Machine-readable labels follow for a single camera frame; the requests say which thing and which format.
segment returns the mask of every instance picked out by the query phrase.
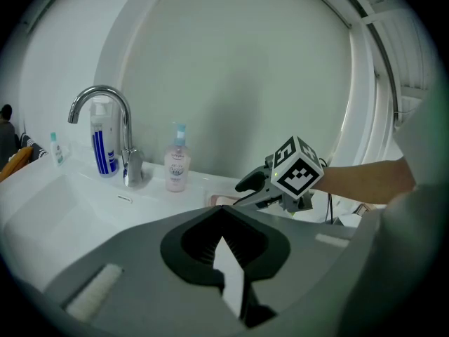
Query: sink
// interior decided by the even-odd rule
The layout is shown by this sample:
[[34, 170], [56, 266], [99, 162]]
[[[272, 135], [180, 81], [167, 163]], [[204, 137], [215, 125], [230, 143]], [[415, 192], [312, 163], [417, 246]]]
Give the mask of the sink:
[[69, 157], [59, 168], [45, 156], [3, 181], [1, 247], [13, 274], [43, 291], [68, 265], [122, 230], [203, 208], [213, 194], [244, 195], [234, 190], [237, 179], [196, 172], [189, 172], [184, 192], [169, 192], [163, 166], [149, 163], [142, 167], [144, 185], [130, 189], [121, 171], [100, 177], [93, 153], [87, 161]]

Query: chrome faucet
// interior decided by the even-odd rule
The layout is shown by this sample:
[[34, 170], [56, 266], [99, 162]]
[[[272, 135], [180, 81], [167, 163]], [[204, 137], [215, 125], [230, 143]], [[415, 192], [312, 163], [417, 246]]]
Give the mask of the chrome faucet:
[[94, 96], [105, 95], [119, 104], [123, 119], [123, 183], [128, 187], [135, 187], [142, 182], [143, 154], [133, 147], [133, 135], [131, 133], [131, 110], [125, 96], [117, 89], [106, 86], [91, 86], [80, 92], [75, 98], [69, 112], [69, 123], [77, 124], [79, 112], [87, 100]]

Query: orange object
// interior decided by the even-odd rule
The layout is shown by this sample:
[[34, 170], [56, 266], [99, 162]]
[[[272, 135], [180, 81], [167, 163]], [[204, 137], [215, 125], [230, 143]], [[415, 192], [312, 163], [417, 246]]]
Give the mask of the orange object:
[[29, 158], [33, 153], [33, 147], [22, 148], [14, 157], [3, 167], [0, 173], [0, 182], [19, 171], [23, 166], [28, 165]]

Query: soap dispenser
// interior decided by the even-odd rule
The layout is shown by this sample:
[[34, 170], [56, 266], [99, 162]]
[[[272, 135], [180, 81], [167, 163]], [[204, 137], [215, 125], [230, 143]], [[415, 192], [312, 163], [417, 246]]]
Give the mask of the soap dispenser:
[[92, 148], [102, 177], [111, 177], [119, 170], [114, 153], [112, 101], [107, 96], [93, 98], [91, 105]]
[[165, 154], [166, 189], [171, 192], [184, 191], [190, 166], [190, 151], [185, 145], [185, 124], [178, 124], [173, 145]]

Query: cable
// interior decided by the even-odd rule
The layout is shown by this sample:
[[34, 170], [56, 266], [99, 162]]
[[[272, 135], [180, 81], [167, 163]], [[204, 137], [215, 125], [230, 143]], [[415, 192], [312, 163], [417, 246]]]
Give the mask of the cable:
[[[321, 167], [328, 167], [328, 164], [326, 163], [326, 161], [324, 161], [322, 158], [319, 158], [319, 160], [323, 162], [321, 164]], [[330, 210], [330, 223], [333, 224], [334, 223], [334, 210], [333, 210], [333, 206], [332, 206], [332, 194], [328, 194], [328, 208], [326, 209], [326, 217], [324, 219], [324, 222], [326, 222], [328, 220], [329, 210]]]

